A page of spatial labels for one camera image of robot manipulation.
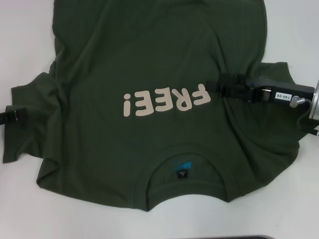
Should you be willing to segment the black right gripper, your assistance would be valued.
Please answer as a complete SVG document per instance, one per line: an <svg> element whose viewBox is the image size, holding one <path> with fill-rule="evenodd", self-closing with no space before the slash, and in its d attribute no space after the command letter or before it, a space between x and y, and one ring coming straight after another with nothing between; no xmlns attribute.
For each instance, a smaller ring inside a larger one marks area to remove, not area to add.
<svg viewBox="0 0 319 239"><path fill-rule="evenodd" d="M206 91L225 98L241 99L250 103L289 105L293 97L312 100L314 87L280 82L268 77L249 78L239 73L220 73L218 81L207 81Z"/></svg>

